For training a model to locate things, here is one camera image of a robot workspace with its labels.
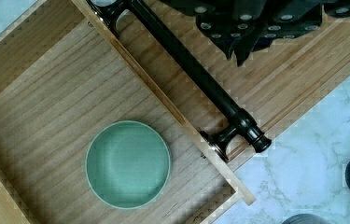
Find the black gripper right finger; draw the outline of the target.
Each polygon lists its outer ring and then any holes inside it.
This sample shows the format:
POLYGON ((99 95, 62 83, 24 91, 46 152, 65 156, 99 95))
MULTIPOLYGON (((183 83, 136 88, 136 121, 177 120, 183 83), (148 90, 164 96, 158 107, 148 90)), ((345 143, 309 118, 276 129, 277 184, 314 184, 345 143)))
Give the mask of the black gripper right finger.
POLYGON ((237 65, 277 38, 292 39, 317 30, 322 12, 333 18, 350 17, 350 0, 234 0, 234 18, 251 29, 236 41, 237 65))

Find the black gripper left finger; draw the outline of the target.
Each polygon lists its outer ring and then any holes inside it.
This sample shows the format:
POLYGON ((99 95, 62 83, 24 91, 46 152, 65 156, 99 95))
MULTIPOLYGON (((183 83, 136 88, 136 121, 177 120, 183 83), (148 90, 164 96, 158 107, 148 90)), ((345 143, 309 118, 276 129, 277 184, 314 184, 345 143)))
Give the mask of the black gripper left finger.
POLYGON ((198 29, 223 51, 246 60, 257 39, 246 42, 255 30, 259 17, 259 0, 161 0, 164 4, 195 17, 198 29))

